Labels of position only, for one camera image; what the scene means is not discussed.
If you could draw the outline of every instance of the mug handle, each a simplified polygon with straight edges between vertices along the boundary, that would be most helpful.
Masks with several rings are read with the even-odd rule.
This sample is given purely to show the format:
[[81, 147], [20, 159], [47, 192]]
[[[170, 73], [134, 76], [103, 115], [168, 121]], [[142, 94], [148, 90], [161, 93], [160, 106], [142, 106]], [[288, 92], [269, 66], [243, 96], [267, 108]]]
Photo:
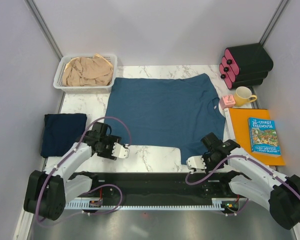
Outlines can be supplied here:
[[251, 97], [250, 98], [253, 98], [253, 99], [251, 99], [251, 100], [249, 100], [249, 101], [247, 101], [246, 103], [248, 104], [248, 103], [252, 103], [252, 102], [254, 102], [254, 101], [256, 101], [257, 100], [257, 96], [256, 95], [251, 95]]

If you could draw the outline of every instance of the yellow mug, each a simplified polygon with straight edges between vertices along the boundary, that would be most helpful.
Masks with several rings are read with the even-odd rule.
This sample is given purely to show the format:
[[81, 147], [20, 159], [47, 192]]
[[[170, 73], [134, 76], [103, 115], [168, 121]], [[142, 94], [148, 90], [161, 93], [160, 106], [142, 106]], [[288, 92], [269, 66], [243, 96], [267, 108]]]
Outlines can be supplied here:
[[240, 86], [235, 90], [234, 94], [235, 106], [241, 107], [247, 103], [252, 103], [257, 100], [256, 95], [252, 95], [252, 92], [246, 86]]

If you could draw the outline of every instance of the orange folder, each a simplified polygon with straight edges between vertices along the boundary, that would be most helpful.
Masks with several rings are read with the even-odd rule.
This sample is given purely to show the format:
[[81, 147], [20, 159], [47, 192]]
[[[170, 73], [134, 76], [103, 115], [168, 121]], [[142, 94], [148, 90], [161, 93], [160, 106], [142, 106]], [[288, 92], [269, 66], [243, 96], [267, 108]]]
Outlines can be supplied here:
[[266, 109], [229, 108], [235, 140], [251, 156], [269, 166], [285, 166], [282, 156], [273, 157], [251, 152], [248, 118], [270, 120], [269, 111]]

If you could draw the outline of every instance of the white laundry basket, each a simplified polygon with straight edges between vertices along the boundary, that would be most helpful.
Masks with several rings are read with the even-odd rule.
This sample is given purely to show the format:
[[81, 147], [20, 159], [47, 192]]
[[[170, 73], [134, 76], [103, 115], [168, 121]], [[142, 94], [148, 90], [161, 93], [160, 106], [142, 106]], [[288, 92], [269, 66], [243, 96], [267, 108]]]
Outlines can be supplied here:
[[[64, 86], [62, 83], [62, 77], [65, 72], [65, 67], [67, 63], [71, 61], [73, 58], [77, 58], [79, 56], [64, 56], [61, 58], [59, 66], [56, 70], [56, 74], [53, 80], [53, 86], [56, 89], [61, 89], [67, 94], [108, 94], [111, 93], [111, 88], [115, 83], [116, 73], [117, 73], [117, 65], [118, 59], [114, 54], [101, 54], [106, 60], [108, 60], [113, 65], [113, 75], [111, 83], [108, 86]], [[93, 58], [93, 55], [81, 55], [80, 57]]]

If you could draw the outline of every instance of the folded navy cloth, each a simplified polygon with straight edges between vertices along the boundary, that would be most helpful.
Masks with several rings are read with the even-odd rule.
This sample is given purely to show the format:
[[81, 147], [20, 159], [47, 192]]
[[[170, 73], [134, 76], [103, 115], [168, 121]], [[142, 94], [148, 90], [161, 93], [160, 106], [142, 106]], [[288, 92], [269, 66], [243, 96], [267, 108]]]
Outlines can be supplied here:
[[87, 115], [83, 113], [44, 115], [41, 156], [62, 157], [84, 133], [86, 122]]
[[[117, 77], [106, 116], [121, 119], [130, 129], [133, 145], [175, 147], [181, 164], [207, 149], [201, 139], [213, 132], [223, 139], [225, 118], [218, 108], [217, 91], [206, 74], [188, 79]], [[129, 142], [125, 128], [113, 119], [105, 123], [112, 134]]]

